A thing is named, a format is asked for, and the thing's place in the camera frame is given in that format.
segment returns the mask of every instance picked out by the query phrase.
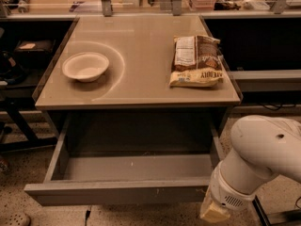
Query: snack bag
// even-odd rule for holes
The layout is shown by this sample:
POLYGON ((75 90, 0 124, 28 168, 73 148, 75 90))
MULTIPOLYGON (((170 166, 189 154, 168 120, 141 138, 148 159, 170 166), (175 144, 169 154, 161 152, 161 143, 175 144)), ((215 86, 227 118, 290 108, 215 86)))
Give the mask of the snack bag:
POLYGON ((223 78, 217 56, 219 40, 207 36, 175 38, 171 66, 171 87, 212 87, 223 78))

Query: white robotic arm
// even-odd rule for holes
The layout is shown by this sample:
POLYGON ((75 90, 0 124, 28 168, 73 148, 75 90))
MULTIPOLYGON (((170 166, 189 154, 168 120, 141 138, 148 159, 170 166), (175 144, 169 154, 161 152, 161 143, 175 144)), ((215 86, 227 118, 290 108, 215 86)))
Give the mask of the white robotic arm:
POLYGON ((247 116, 231 128, 232 149, 215 168, 213 200, 231 210, 253 201, 259 186, 279 174, 301 183, 301 124, 284 118, 247 116))

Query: bowl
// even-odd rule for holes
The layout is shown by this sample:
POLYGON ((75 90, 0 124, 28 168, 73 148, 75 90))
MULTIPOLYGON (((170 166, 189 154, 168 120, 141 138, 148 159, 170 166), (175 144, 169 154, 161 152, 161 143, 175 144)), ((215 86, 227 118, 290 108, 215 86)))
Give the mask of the bowl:
POLYGON ((70 56, 63 63, 63 73, 81 82, 97 80, 108 68, 109 59, 99 53, 84 52, 70 56))

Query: floor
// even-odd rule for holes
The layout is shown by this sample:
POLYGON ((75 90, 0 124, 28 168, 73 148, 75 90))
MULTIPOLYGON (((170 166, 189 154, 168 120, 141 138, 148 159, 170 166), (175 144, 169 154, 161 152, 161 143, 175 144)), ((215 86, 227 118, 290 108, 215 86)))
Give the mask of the floor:
MULTIPOLYGON (((51 131, 48 124, 43 122, 40 113, 24 114, 30 126, 39 137, 48 137, 51 131)), ((230 150, 229 130, 231 125, 244 113, 232 114, 221 137, 224 151, 230 150)), ((289 111, 279 116, 292 118, 301 122, 301 111, 289 111)), ((6 117, 0 115, 1 120, 7 120, 12 127, 12 133, 5 138, 6 142, 22 140, 19 129, 6 117)), ((211 225, 198 218, 200 203, 176 203, 159 205, 93 205, 41 207, 37 202, 24 193, 24 186, 30 183, 41 183, 51 160, 54 147, 35 150, 2 153, 9 164, 10 172, 0 173, 0 226, 5 218, 11 214, 25 212, 31 217, 31 226, 57 225, 211 225), (85 222, 85 214, 91 210, 85 222)), ((295 202, 301 196, 301 185, 295 181, 277 177, 274 181, 262 186, 257 196, 266 213, 276 213, 295 209, 295 202)), ((217 226, 256 226, 261 225, 253 206, 242 212, 231 212, 231 218, 217 226)))

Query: open drawer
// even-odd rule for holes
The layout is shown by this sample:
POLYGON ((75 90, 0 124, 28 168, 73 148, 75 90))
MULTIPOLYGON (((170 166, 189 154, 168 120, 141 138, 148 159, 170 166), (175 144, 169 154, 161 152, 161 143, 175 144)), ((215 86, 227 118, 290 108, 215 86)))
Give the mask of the open drawer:
POLYGON ((44 206, 201 202, 219 147, 199 109, 74 111, 43 184, 24 191, 44 206))

